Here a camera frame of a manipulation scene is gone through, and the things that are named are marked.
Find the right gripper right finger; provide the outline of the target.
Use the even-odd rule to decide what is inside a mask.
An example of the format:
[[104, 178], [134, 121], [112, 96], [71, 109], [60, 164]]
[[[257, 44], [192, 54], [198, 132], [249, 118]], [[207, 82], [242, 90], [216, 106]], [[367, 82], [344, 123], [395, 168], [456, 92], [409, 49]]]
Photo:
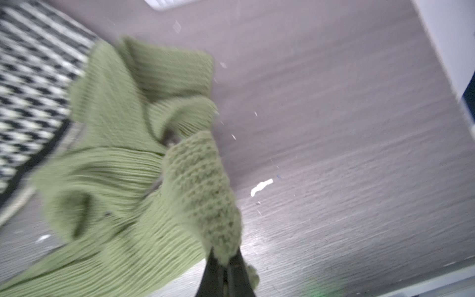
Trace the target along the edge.
[[230, 259], [226, 273], [229, 297], [256, 297], [240, 249]]

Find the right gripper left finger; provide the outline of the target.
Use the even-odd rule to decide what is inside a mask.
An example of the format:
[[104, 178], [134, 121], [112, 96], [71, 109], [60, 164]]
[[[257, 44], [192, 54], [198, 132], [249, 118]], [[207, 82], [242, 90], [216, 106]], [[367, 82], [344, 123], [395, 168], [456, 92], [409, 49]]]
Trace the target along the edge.
[[195, 297], [224, 297], [225, 271], [211, 250]]

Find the green knitted scarf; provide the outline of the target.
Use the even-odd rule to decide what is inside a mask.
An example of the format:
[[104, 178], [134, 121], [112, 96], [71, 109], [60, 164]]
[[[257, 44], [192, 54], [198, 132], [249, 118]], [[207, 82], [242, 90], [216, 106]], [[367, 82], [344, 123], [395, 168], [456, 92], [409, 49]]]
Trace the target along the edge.
[[94, 46], [69, 91], [84, 133], [32, 178], [65, 244], [2, 296], [146, 297], [211, 250], [226, 270], [242, 220], [211, 133], [212, 76], [203, 52]]

